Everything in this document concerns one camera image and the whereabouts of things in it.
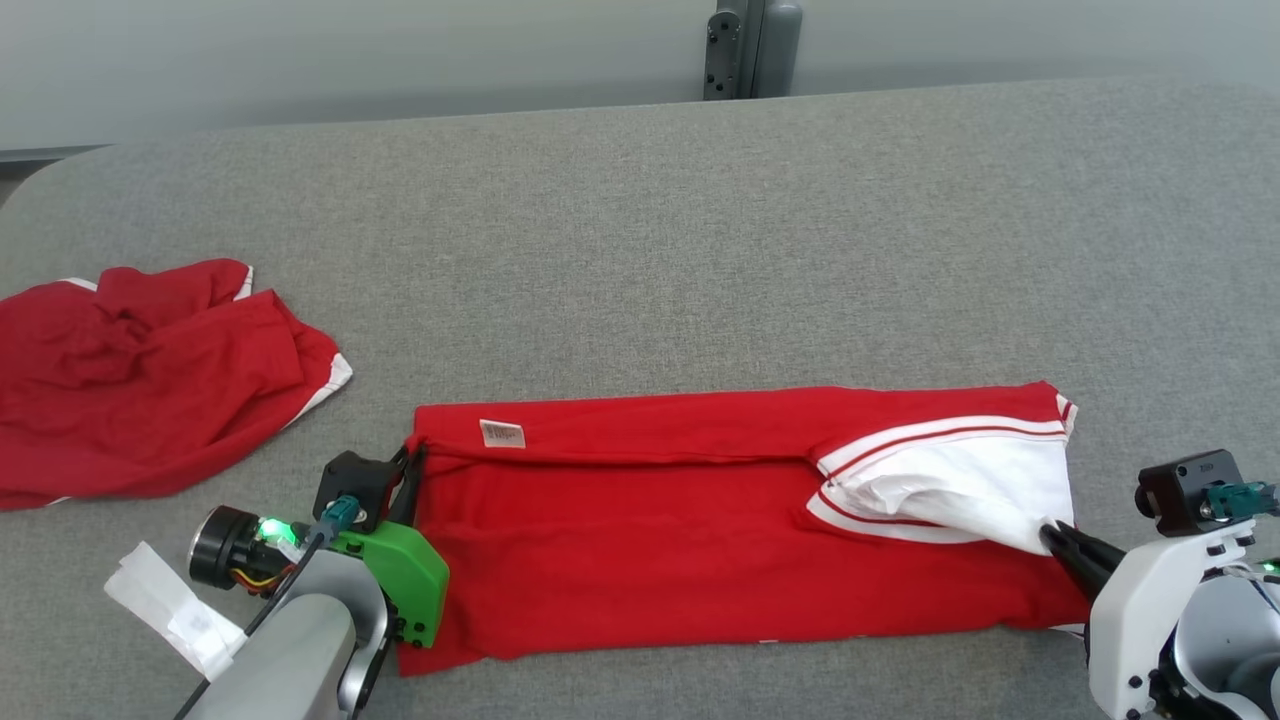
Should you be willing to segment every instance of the folded red garment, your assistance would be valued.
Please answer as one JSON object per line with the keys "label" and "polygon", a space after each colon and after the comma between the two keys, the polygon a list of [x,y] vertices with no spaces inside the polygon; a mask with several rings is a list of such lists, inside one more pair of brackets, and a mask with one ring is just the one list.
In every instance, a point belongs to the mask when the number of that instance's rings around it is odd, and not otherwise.
{"label": "folded red garment", "polygon": [[435,647],[483,657],[1082,623],[1038,541],[1071,521],[1047,383],[419,407]]}
{"label": "folded red garment", "polygon": [[178,492],[342,387],[337,345],[251,284],[209,260],[0,301],[0,510]]}

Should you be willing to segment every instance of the white tape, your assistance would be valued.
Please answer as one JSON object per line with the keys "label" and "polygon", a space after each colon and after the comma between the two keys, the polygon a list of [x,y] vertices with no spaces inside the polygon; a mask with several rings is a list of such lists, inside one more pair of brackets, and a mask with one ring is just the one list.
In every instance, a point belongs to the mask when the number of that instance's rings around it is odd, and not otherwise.
{"label": "white tape", "polygon": [[160,633],[209,682],[230,667],[244,644],[244,632],[201,602],[145,542],[120,559],[120,569],[102,589]]}

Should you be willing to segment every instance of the red fabric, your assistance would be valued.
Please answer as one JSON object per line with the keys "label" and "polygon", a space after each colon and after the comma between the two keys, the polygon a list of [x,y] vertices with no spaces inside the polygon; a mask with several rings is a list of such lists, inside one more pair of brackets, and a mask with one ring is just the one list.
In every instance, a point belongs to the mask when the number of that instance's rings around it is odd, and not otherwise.
{"label": "red fabric", "polygon": [[[1088,605],[1052,557],[858,536],[805,511],[827,452],[963,415],[1061,418],[1046,383],[419,407],[417,524],[451,579],[435,647],[402,644],[401,673],[1083,621]],[[481,419],[521,425],[527,447],[486,448]]]}
{"label": "red fabric", "polygon": [[0,510],[170,495],[244,457],[330,379],[332,340],[210,260],[0,301]]}

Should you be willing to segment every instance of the gray tabletop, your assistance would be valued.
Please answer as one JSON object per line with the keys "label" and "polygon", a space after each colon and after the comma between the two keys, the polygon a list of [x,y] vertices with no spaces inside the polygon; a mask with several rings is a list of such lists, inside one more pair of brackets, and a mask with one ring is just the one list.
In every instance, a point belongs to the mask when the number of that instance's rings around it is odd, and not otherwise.
{"label": "gray tabletop", "polygon": [[[1276,479],[1277,240],[1280,100],[1161,78],[264,128],[59,163],[0,210],[0,296],[232,256],[356,377],[179,496],[0,519],[0,715],[170,716],[197,675],[102,593],[116,560],[146,539],[179,565],[216,503],[303,516],[326,459],[389,454],[425,402],[1046,378],[1082,407],[1079,524],[1146,542],[1144,465],[1228,447]],[[1263,523],[1257,555],[1277,551]],[[198,592],[241,623],[257,607]],[[387,673],[367,716],[1100,715],[1079,643],[993,629]]]}

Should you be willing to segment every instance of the white label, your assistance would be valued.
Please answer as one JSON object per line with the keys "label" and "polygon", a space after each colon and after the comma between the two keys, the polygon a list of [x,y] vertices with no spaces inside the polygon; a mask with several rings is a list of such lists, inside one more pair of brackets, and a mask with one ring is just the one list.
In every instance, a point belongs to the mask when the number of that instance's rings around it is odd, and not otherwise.
{"label": "white label", "polygon": [[525,447],[525,428],[511,423],[480,420],[485,447]]}

